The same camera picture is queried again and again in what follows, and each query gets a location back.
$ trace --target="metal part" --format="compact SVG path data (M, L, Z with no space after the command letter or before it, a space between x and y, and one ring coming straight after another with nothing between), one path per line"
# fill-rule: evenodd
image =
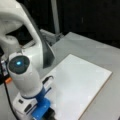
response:
M62 33L59 34L53 34L51 32L48 32L46 30L41 29L40 30L44 38L47 40L48 43L51 45L55 44L57 41L59 41L64 35Z
M57 10L57 1L51 0L52 5L52 12L53 12L53 20L54 20L54 27L55 27L55 33L60 33L60 27L59 27L59 19L58 19L58 10Z

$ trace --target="blue object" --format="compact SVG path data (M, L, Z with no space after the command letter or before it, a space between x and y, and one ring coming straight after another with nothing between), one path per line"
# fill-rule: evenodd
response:
M22 64L22 62L21 62L21 61L18 61L16 64L17 64L17 65L21 65L21 64Z
M37 108L32 112L32 117L35 118L35 120L41 120L49 108L50 101L44 98L41 102L38 103Z
M42 90L40 91L40 93L35 96L38 103L41 102L44 99L45 94L46 94L46 91L45 91L45 88L43 87Z

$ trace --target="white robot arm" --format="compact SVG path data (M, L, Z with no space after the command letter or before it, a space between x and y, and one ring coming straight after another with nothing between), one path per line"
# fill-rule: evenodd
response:
M15 37L6 35L22 25L26 26L35 41L34 45L24 49L20 48ZM20 120L30 120L30 114L35 107L37 107L35 110L41 109L39 103L42 94L45 93L40 81L40 68L50 66L54 60L54 54L25 7L18 2L1 0L0 27L0 46L4 51L4 58L9 61L10 76L20 91L13 101L13 107Z
M30 59L38 71L41 67L45 68L52 64L54 54L22 4L14 0L1 0L0 25L0 46L5 53L6 59L11 53L20 51L17 39L6 36L6 34L18 29L21 25L25 25L35 44L29 48L21 49L21 53Z

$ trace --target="white table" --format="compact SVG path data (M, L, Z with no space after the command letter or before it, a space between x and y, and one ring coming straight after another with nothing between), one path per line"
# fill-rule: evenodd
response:
M117 120L120 116L120 50L71 32L57 42L53 50L56 60L51 67L41 70L41 77L44 77L68 54L113 72L80 120ZM12 83L8 87L13 99L18 91ZM9 109L3 86L0 87L0 119L15 120Z

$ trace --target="table surface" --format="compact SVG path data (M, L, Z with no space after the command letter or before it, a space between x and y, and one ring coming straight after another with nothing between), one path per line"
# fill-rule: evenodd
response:
M69 54L113 72L80 120L118 120L120 116L120 50L72 32L52 48L56 59L51 67L41 70L41 78ZM18 90L13 83L8 85L8 89L12 101ZM15 120L8 106L3 85L0 86L0 119Z

